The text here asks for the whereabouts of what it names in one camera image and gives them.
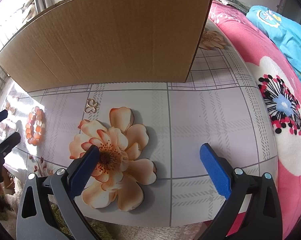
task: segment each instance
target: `pink blanket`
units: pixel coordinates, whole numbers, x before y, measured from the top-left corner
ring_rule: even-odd
[[[209,17],[256,78],[272,120],[284,239],[301,215],[301,83],[280,50],[241,12],[214,0]]]

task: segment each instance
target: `green fluffy fabric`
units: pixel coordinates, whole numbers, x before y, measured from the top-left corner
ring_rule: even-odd
[[[69,231],[58,206],[55,204],[52,204],[51,206],[52,206],[52,211],[53,211],[55,220],[56,220],[60,230],[65,234],[73,236],[72,233]],[[101,222],[92,221],[89,224],[90,224],[91,228],[95,231],[95,233],[100,238],[102,238],[102,240],[112,240],[111,234],[107,231],[106,227]]]

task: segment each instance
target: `teal fabric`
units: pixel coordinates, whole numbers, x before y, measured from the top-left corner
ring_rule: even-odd
[[[301,25],[264,6],[251,7],[246,17],[276,44],[301,82]]]

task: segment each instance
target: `peach flower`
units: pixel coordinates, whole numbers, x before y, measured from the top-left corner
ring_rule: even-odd
[[[108,206],[118,196],[121,211],[138,207],[144,194],[137,184],[149,185],[156,180],[156,168],[149,159],[136,160],[148,143],[144,125],[134,124],[132,110],[126,107],[110,110],[111,127],[98,120],[82,120],[81,133],[70,143],[70,159],[84,155],[91,145],[100,150],[100,161],[92,177],[93,183],[84,189],[83,201],[92,208]]]

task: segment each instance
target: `orange bead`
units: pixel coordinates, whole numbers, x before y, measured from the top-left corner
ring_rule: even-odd
[[[40,138],[40,134],[39,133],[34,133],[34,138],[36,139],[36,140],[38,140],[39,138]]]

